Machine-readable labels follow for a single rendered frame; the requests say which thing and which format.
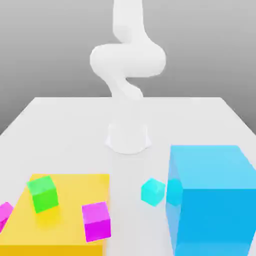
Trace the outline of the small magenta cube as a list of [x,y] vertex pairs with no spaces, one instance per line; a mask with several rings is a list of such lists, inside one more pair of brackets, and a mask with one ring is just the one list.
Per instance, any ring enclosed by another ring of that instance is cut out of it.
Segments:
[[0,205],[0,233],[5,227],[5,224],[9,219],[13,209],[13,206],[9,202],[5,202]]
[[86,204],[81,209],[87,242],[111,237],[111,218],[105,201]]

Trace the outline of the large blue box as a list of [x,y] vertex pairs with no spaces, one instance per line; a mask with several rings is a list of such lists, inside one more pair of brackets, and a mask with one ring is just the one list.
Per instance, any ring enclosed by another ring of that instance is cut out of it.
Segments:
[[172,145],[165,210],[174,256],[248,256],[256,169],[236,145]]

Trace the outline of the large yellow box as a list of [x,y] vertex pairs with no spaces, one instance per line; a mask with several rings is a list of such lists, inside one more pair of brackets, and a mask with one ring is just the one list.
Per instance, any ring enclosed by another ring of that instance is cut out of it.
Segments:
[[106,239],[86,242],[82,206],[108,202],[108,174],[53,174],[59,205],[36,213],[27,187],[0,233],[0,256],[106,256]]

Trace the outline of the small cyan cube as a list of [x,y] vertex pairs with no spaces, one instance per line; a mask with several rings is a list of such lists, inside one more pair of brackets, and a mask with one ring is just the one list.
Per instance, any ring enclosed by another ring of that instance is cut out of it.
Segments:
[[141,200],[156,207],[164,198],[166,185],[150,178],[141,186]]

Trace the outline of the small green cube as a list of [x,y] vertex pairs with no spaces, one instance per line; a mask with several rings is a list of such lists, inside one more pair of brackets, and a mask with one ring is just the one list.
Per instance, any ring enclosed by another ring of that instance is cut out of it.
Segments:
[[28,181],[26,184],[37,214],[59,205],[57,188],[49,175]]

